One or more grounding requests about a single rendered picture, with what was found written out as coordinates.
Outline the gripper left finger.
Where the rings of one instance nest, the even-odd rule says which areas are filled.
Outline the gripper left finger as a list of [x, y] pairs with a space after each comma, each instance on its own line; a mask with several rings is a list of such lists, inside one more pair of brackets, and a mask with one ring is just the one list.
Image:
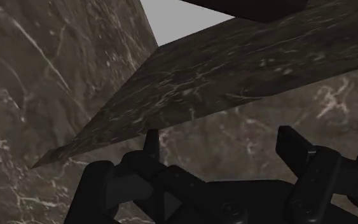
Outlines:
[[134, 202], [155, 224], [206, 224], [189, 203], [168, 192], [159, 173], [158, 130], [146, 134], [142, 150], [124, 154], [121, 162], [88, 164], [81, 176], [63, 224], [121, 224], [115, 216], [120, 204]]

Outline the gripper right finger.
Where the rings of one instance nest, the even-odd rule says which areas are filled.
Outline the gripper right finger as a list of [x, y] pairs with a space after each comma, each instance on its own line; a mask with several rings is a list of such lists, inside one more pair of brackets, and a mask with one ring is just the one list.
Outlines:
[[358, 224], [358, 217], [331, 204], [337, 194], [358, 207], [358, 156], [314, 145], [288, 125], [279, 127], [275, 151], [297, 177], [285, 204], [289, 224]]

